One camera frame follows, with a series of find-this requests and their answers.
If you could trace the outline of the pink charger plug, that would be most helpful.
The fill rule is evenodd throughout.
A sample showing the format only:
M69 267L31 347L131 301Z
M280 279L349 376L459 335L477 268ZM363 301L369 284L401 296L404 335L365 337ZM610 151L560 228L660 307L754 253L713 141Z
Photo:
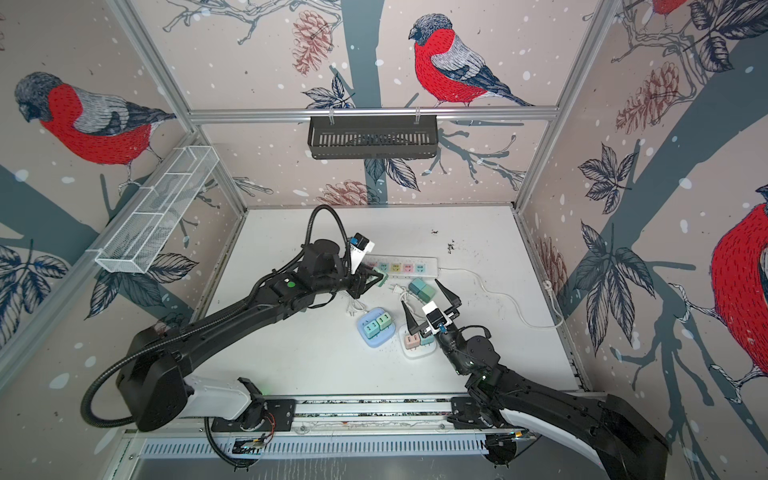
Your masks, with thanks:
M420 346L420 335L419 334L408 334L404 336L404 347L407 350L414 350Z

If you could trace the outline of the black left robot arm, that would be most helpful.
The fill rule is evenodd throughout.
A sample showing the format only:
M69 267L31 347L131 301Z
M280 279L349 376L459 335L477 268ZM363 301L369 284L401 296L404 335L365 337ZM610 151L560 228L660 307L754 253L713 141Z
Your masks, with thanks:
M122 359L108 367L85 390L80 415L90 426L117 428L129 424L140 431L159 429L178 417L200 417L213 452L234 470L249 470L253 459L229 456L215 441L215 418L240 421L245 430L258 427L263 395L244 377L234 384L209 381L196 387L193 372L215 354L257 330L308 309L318 308L321 294L345 291L360 298L382 274L364 265L374 243L364 235L344 235L339 246L315 240L308 227L300 252L284 266L255 282L234 304L184 327L138 332Z

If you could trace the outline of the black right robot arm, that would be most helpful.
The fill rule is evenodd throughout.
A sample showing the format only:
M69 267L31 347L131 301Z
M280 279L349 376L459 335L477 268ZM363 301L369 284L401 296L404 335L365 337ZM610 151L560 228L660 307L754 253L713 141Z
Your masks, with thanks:
M447 418L458 429L519 427L592 461L611 479L663 479L669 444L624 399L612 394L572 395L529 380L500 361L484 328L467 339L456 325L460 298L443 288L450 305L430 302L425 318L404 312L411 334L434 337L456 373L467 379L468 402Z

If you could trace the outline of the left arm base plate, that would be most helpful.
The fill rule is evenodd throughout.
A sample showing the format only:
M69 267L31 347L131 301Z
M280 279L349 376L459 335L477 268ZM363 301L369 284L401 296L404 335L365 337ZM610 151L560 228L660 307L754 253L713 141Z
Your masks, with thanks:
M214 418L211 430L216 433L288 432L296 411L295 399L266 398L249 406L234 420Z

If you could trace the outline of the light teal charger plug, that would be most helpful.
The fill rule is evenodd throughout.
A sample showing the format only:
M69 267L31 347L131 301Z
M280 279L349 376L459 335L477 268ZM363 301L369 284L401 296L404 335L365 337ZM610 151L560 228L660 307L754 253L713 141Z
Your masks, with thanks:
M379 334L380 330L376 320L366 322L363 325L363 333L366 339L372 339Z

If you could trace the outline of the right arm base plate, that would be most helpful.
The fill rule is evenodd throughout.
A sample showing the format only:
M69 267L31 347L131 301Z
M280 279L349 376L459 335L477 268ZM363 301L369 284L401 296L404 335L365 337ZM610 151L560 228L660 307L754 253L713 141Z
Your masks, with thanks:
M455 396L450 403L451 411L446 420L455 429L493 429L503 424L496 411L471 397Z

